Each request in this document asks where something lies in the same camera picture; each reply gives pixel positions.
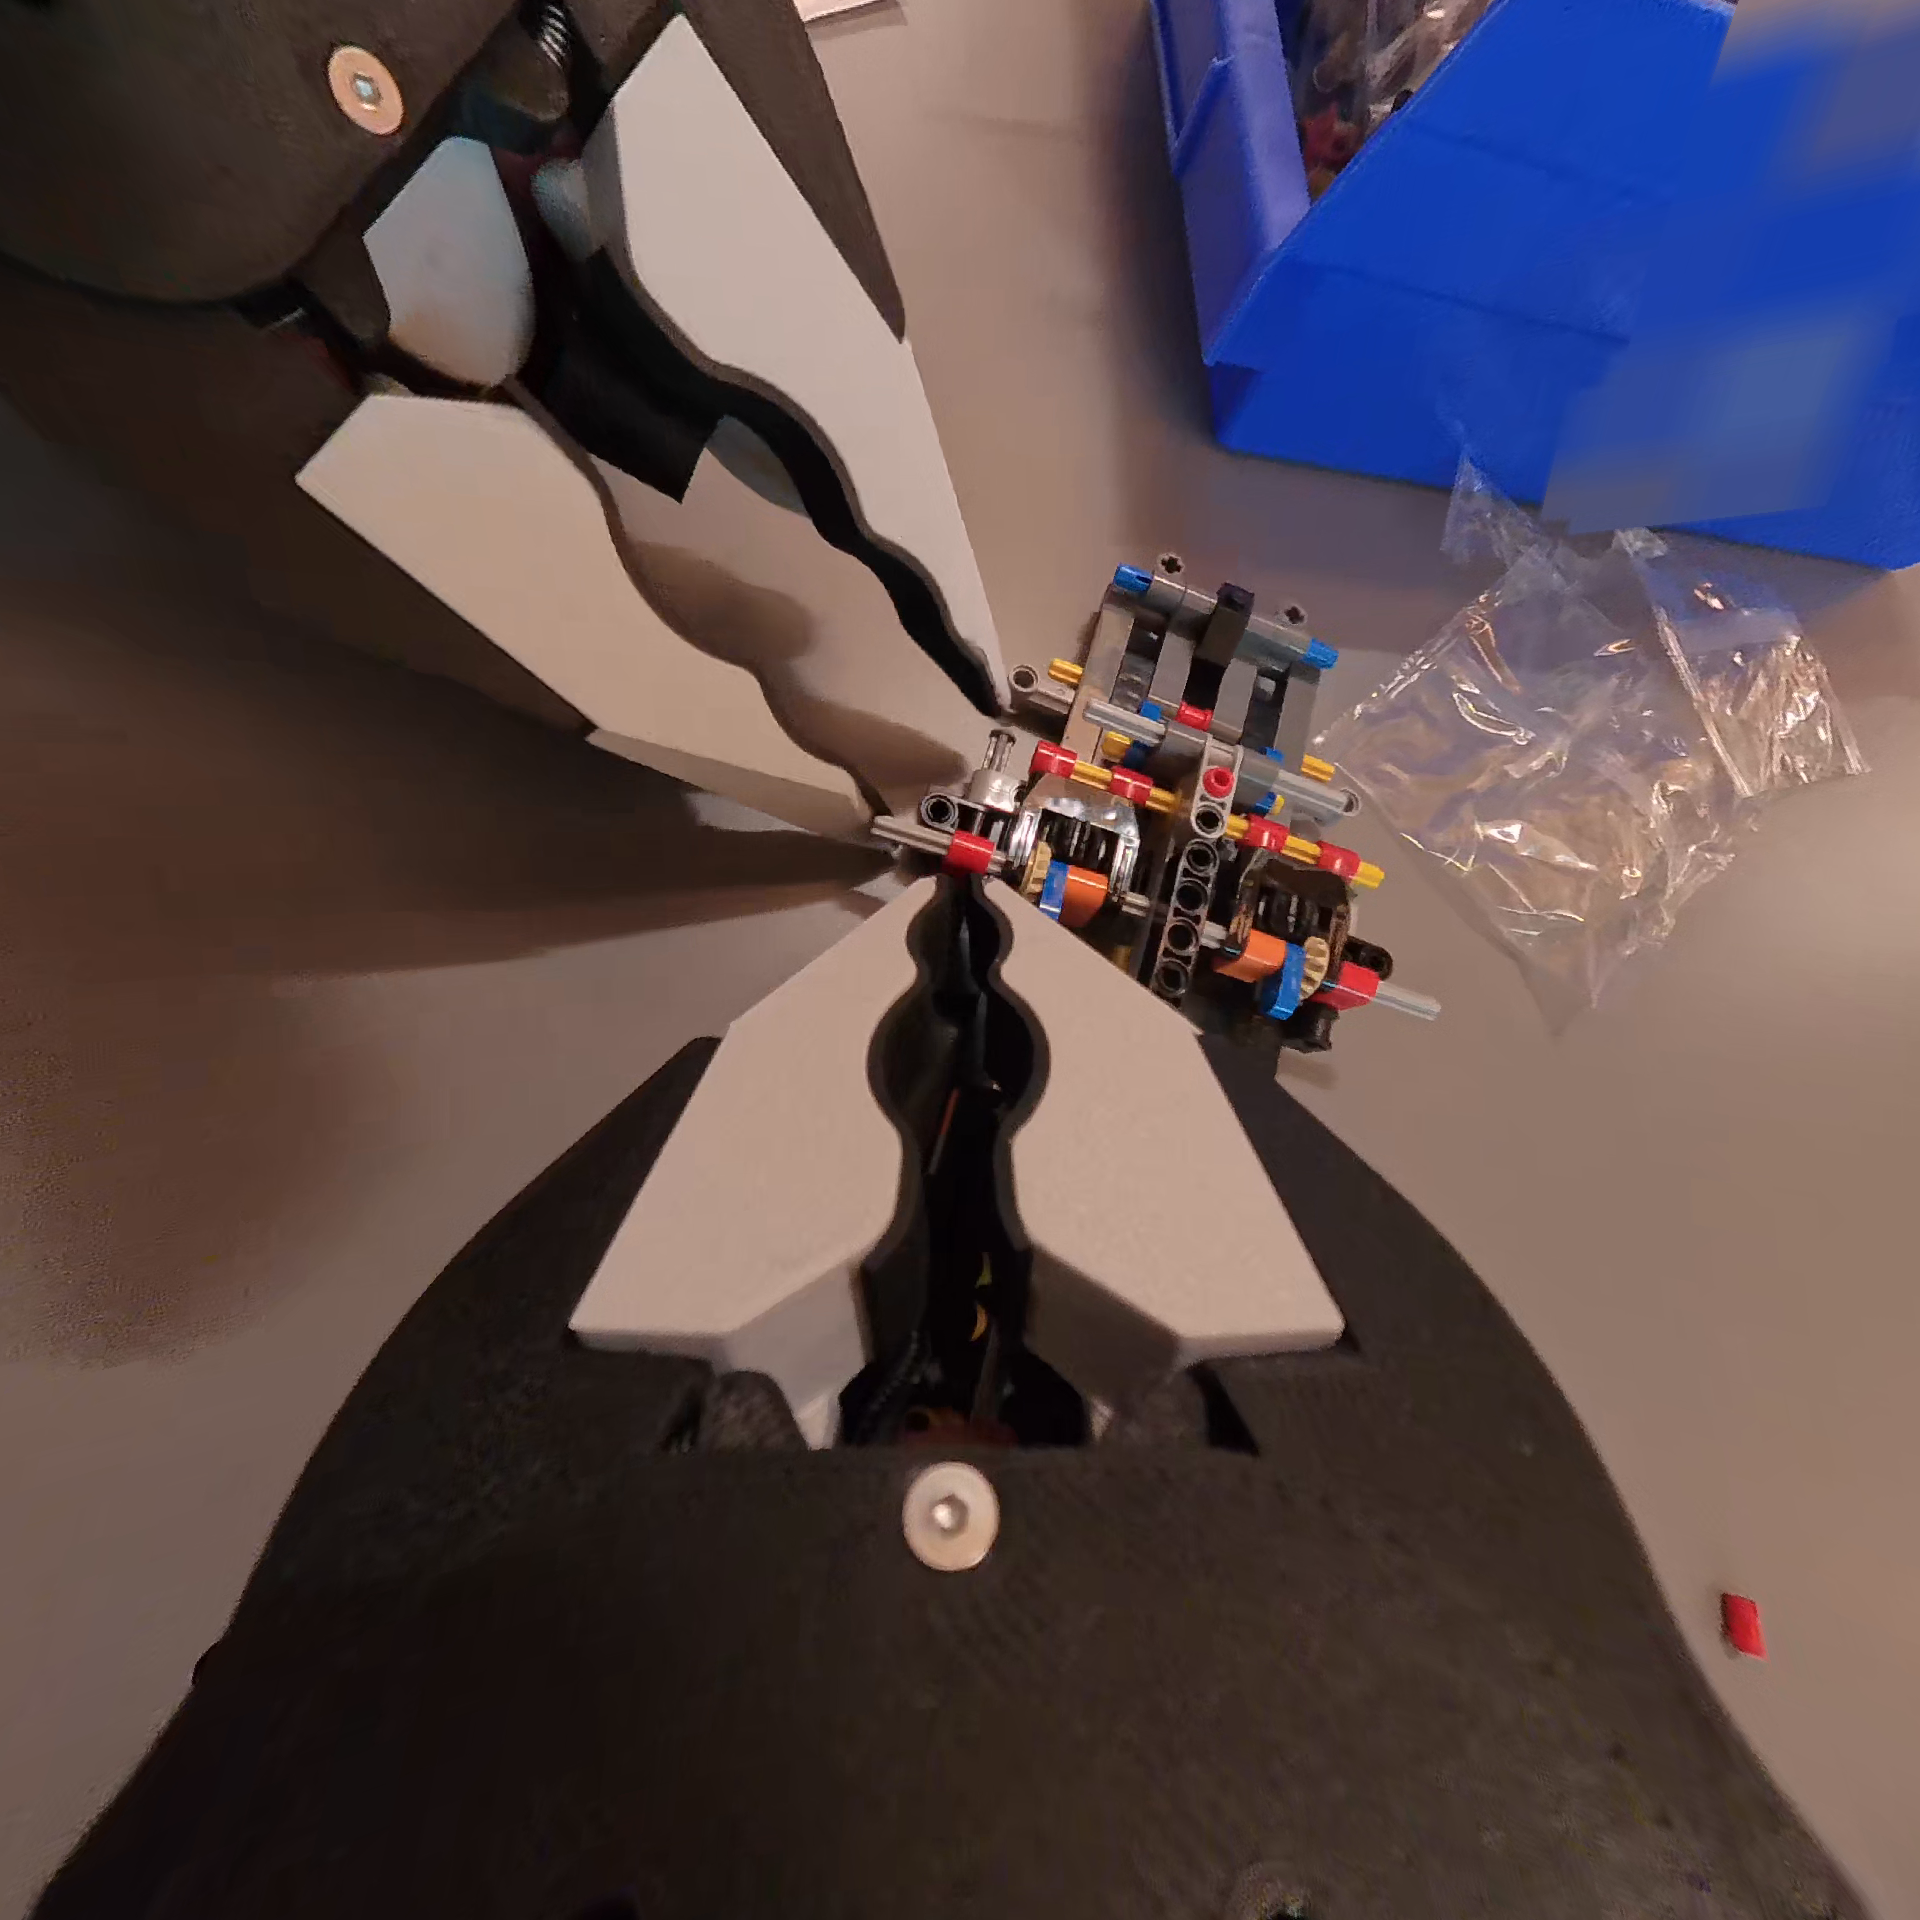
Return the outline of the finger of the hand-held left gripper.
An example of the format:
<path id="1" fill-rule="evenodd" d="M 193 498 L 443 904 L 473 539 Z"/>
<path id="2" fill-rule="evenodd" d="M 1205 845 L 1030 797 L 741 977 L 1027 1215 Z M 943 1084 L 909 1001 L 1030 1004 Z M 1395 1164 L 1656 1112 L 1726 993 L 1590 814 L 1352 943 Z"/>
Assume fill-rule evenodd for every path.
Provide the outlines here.
<path id="1" fill-rule="evenodd" d="M 398 373 L 296 482 L 571 706 L 589 738 L 828 839 L 884 810 L 858 732 L 804 681 L 820 601 L 741 570 L 689 491 L 798 522 L 733 477 L 475 137 L 435 143 L 366 252 Z"/>
<path id="2" fill-rule="evenodd" d="M 749 486 L 861 564 L 905 637 L 996 714 L 988 590 L 798 16 L 536 13 L 533 48 L 582 137 L 577 212 L 547 212 L 574 264 L 542 413 L 672 499 L 725 433 L 745 438 Z"/>

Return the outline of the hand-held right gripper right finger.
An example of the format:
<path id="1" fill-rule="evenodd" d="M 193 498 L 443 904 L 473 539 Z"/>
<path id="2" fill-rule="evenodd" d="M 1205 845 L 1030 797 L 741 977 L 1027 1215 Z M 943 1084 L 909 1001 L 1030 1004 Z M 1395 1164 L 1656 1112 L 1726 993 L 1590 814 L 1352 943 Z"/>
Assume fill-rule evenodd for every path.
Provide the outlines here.
<path id="1" fill-rule="evenodd" d="M 1346 1335 L 1189 1020 L 994 883 L 996 992 L 1039 1034 L 1014 1123 L 1027 1346 L 1110 1410 L 1209 1359 Z"/>

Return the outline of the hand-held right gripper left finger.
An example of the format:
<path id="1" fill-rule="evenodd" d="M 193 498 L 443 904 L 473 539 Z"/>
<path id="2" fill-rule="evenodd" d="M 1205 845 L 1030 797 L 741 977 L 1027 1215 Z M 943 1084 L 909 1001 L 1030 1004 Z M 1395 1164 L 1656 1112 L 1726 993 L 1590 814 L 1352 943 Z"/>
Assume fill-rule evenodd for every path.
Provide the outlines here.
<path id="1" fill-rule="evenodd" d="M 568 1317 L 582 1346 L 760 1373 L 836 1442 L 873 1346 L 858 1273 L 902 1190 L 869 1051 L 919 985 L 923 913 L 917 883 L 725 1030 Z"/>

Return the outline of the multicolour lego technic assembly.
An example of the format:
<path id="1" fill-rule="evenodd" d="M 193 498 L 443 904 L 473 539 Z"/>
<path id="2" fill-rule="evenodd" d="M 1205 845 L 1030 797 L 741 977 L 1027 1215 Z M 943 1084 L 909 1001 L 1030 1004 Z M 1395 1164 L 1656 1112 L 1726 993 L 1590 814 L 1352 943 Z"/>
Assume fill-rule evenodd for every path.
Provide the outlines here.
<path id="1" fill-rule="evenodd" d="M 1014 729 L 874 841 L 1011 885 L 1200 1032 L 1297 1054 L 1365 1007 L 1432 1022 L 1360 927 L 1382 868 L 1340 845 L 1360 810 L 1312 757 L 1339 649 L 1295 604 L 1197 584 L 1180 552 L 1122 564 L 1077 654 L 1011 672 Z"/>

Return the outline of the pile of loose lego pieces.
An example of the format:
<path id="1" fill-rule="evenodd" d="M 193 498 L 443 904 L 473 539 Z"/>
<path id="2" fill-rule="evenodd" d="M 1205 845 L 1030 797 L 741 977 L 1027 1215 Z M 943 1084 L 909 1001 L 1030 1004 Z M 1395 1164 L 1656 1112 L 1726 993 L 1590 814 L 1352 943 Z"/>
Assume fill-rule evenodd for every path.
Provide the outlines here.
<path id="1" fill-rule="evenodd" d="M 1405 109 L 1486 13 L 1487 4 L 1275 6 L 1310 197 Z"/>

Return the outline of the large clear plastic bag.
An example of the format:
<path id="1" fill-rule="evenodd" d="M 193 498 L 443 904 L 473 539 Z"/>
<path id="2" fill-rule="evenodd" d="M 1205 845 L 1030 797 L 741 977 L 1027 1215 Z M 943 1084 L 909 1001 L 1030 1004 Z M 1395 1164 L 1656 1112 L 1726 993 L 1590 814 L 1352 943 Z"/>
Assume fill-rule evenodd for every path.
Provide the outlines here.
<path id="1" fill-rule="evenodd" d="M 1631 574 L 1550 551 L 1339 714 L 1320 753 L 1518 964 L 1553 1032 L 1671 942 L 1756 825 Z"/>

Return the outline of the blue plastic bin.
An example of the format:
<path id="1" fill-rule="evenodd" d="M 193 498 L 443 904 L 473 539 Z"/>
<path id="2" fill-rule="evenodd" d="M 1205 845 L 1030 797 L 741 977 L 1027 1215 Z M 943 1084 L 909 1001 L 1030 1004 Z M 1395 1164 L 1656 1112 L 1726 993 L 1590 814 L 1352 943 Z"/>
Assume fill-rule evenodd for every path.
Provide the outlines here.
<path id="1" fill-rule="evenodd" d="M 1275 4 L 1155 4 L 1216 438 L 1918 564 L 1918 4 L 1490 4 L 1310 197 Z"/>

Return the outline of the small clear plastic bag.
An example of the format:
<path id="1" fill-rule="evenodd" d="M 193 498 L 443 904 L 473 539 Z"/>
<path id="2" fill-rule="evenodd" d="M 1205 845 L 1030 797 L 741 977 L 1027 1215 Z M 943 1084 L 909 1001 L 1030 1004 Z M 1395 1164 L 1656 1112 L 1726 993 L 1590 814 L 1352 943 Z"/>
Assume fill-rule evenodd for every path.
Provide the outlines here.
<path id="1" fill-rule="evenodd" d="M 1538 607 L 1507 643 L 1510 664 L 1531 672 L 1572 660 L 1659 664 L 1743 802 L 1868 773 L 1802 616 L 1723 544 L 1674 528 L 1569 536 L 1461 453 L 1445 552 L 1497 564 L 1494 593 Z"/>

